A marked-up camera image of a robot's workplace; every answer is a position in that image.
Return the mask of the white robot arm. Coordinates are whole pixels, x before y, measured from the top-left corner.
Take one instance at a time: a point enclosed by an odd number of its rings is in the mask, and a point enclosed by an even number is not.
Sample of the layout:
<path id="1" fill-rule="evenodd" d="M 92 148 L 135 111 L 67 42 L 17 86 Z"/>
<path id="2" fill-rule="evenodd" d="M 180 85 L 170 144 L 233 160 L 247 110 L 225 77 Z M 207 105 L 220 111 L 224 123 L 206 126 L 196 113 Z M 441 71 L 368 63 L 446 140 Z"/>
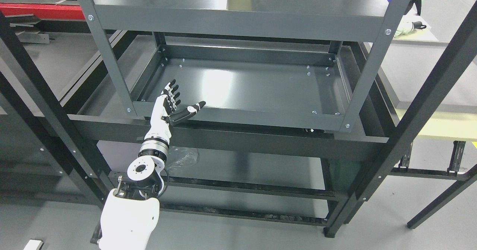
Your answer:
<path id="1" fill-rule="evenodd" d="M 157 226 L 159 197 L 165 191 L 160 172 L 165 168 L 169 139 L 147 136 L 138 156 L 118 178 L 104 204 L 100 228 L 101 250 L 145 250 Z"/>

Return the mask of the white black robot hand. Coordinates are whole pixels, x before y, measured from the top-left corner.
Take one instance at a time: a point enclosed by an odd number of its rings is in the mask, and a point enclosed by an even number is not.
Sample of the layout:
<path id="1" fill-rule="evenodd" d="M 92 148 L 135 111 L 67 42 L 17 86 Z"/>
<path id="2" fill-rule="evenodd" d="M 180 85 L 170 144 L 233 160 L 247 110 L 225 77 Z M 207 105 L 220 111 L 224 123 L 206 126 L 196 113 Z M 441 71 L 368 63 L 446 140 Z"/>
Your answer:
<path id="1" fill-rule="evenodd" d="M 171 129 L 181 121 L 187 120 L 196 115 L 205 106 L 206 102 L 201 101 L 187 106 L 182 111 L 177 111 L 181 103 L 178 92 L 179 85 L 173 79 L 162 89 L 157 97 L 150 119 L 150 129 L 144 136 L 144 140 L 160 139 L 167 143 L 172 138 Z"/>

